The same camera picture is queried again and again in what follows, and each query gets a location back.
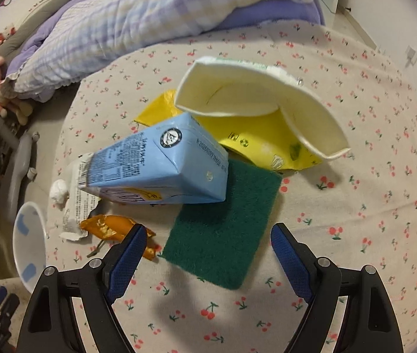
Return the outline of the orange wrapper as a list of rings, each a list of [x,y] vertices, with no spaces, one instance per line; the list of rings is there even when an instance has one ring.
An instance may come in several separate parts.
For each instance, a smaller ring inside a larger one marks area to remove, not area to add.
[[[105,242],[122,242],[135,226],[139,226],[139,223],[119,215],[99,214],[83,220],[80,228],[99,239],[99,243],[87,257],[96,256]]]

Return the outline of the silver torn wrapper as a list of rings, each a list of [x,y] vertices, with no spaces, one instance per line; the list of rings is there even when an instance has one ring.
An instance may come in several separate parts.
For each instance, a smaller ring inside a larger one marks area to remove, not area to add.
[[[80,188],[85,183],[85,178],[82,175],[92,156],[92,153],[81,155],[65,169],[63,180],[66,184],[67,196],[59,237],[69,242],[79,242],[88,236],[88,232],[82,229],[80,224],[89,217],[99,202],[98,196],[89,194]]]

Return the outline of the small white tissue ball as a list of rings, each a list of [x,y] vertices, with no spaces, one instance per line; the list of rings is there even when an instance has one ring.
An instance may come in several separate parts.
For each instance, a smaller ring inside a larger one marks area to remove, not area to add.
[[[69,197],[69,188],[67,183],[63,179],[57,179],[54,181],[49,189],[49,198],[53,205],[58,209],[62,209]]]

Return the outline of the green yellow scrub sponge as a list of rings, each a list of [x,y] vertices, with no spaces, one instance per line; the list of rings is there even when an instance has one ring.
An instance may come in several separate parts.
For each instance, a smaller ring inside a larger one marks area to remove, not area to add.
[[[184,205],[163,258],[204,281],[239,289],[266,231],[281,181],[277,172],[231,159],[225,200]]]

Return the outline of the light blue milk carton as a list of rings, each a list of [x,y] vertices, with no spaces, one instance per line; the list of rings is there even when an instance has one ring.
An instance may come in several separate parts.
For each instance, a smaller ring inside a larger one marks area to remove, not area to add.
[[[228,153],[188,113],[91,154],[78,187],[121,204],[204,204],[226,197]]]

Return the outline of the yellow snack bag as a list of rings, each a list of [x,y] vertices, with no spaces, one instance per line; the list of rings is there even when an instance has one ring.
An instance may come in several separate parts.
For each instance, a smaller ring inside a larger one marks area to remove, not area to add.
[[[258,117],[193,117],[223,147],[258,167],[301,171],[322,163],[284,121],[280,111]]]

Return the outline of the white paper bowl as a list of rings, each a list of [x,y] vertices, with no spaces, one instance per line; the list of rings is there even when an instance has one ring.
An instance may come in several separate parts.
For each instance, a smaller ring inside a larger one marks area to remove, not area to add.
[[[207,117],[261,117],[279,111],[313,155],[331,161],[351,150],[338,120],[321,98],[284,69],[202,56],[177,87],[176,108]]]

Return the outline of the white patterned trash bin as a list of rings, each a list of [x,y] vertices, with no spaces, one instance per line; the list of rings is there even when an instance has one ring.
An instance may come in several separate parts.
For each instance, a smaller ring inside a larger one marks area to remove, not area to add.
[[[21,282],[32,293],[46,267],[45,218],[35,202],[25,202],[17,213],[13,256]]]

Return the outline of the grey bed headboard cushion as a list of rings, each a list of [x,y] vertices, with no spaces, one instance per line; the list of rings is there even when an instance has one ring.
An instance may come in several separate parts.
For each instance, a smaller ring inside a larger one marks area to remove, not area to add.
[[[42,4],[35,13],[27,18],[17,29],[17,32],[0,46],[0,56],[6,60],[6,63],[9,65],[21,52],[25,43],[38,32],[39,27],[70,1],[49,0],[49,2]]]

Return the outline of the plaid purple duvet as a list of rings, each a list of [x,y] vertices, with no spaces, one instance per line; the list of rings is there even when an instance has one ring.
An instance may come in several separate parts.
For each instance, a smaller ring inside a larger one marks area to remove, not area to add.
[[[140,48],[214,29],[233,10],[261,1],[72,0],[10,62],[0,92],[13,99],[59,89]]]

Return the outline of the purple bed sheet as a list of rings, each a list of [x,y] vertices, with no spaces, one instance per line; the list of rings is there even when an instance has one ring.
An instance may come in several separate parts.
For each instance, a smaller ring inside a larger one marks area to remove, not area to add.
[[[262,0],[251,6],[235,8],[214,30],[255,26],[264,21],[303,20],[324,24],[324,15],[318,0],[298,3],[291,0]]]

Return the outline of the wall socket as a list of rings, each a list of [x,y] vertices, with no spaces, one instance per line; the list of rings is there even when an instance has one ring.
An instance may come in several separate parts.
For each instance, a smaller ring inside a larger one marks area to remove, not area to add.
[[[408,46],[406,49],[406,62],[405,67],[415,66],[417,62],[417,50],[411,46]]]

